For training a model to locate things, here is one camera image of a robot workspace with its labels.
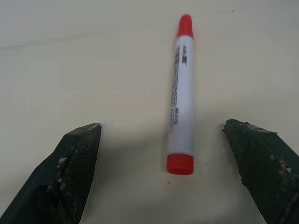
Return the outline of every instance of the white surface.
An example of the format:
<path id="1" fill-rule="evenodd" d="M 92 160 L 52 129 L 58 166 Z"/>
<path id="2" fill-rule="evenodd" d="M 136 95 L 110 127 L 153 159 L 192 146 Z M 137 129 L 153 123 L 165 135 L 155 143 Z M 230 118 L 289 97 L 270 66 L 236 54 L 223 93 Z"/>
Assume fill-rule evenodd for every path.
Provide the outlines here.
<path id="1" fill-rule="evenodd" d="M 193 47 L 193 38 L 190 36 L 181 36 L 176 40 L 167 154 L 194 157 Z M 183 63 L 183 56 L 186 57 L 186 63 Z"/>
<path id="2" fill-rule="evenodd" d="M 263 224 L 217 125 L 299 152 L 296 0 L 3 0 L 0 214 L 62 136 L 95 121 L 101 165 L 82 224 Z M 195 43 L 195 173 L 163 171 L 173 40 Z"/>

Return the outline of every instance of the red cap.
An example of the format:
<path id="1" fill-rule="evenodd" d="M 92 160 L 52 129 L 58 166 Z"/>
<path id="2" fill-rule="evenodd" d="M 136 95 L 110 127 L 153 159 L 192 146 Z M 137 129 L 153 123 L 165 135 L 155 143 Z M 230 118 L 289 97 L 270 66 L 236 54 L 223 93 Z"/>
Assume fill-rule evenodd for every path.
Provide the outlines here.
<path id="1" fill-rule="evenodd" d="M 179 21 L 177 37 L 180 37 L 182 35 L 187 35 L 193 38 L 192 20 L 191 16 L 187 14 L 182 15 L 181 20 Z"/>
<path id="2" fill-rule="evenodd" d="M 171 174 L 193 174 L 194 159 L 189 155 L 173 154 L 167 157 L 166 169 Z"/>

